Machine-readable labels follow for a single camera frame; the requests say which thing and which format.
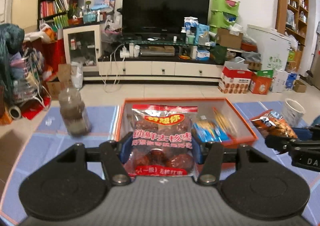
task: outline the blue basket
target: blue basket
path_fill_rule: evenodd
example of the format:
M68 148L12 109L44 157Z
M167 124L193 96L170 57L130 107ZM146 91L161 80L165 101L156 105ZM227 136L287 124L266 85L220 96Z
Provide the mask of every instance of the blue basket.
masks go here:
M83 23L91 23L96 21L96 14L84 14Z

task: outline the blue tablecloth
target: blue tablecloth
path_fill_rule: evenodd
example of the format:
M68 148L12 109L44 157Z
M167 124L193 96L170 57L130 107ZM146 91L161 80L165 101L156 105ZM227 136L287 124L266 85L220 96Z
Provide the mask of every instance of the blue tablecloth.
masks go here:
M272 101L234 103L234 106L245 119L250 119L267 109L280 111L282 104L280 101ZM0 215L8 225L17 224L26 216L18 197L19 185L26 176L76 142L83 142L86 147L97 147L101 142L109 140L113 136L119 107L89 107L87 110L93 129L90 135L80 139L74 139L67 135L58 108L49 110L37 131L26 144L7 182L2 197ZM299 126L304 127L306 123L301 121ZM253 126L252 128L259 137L253 145L256 149L300 175L309 184L310 201L303 216L312 225L318 225L320 223L320 173L293 167L288 154L277 155L276 151L267 148L260 133ZM103 178L100 164L88 163L88 168ZM221 173L221 179L226 178L234 171L234 168L224 170Z

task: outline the glass jar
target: glass jar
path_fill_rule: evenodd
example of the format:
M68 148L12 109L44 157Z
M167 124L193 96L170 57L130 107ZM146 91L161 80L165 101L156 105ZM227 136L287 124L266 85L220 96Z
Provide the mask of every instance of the glass jar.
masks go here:
M59 94L60 113L67 131L72 136L85 135L91 130L84 102L75 88L66 88Z

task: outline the television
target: television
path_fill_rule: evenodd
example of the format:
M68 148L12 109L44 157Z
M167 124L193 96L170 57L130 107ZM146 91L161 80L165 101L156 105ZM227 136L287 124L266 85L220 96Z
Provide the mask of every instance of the television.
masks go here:
M184 18L207 24L209 0L122 0L123 33L179 34Z

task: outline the air conditioner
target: air conditioner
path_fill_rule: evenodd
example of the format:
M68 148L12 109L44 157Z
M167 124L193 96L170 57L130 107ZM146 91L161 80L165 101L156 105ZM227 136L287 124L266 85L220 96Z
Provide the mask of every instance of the air conditioner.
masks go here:
M12 0L11 23L24 29L25 33L37 31L38 0Z

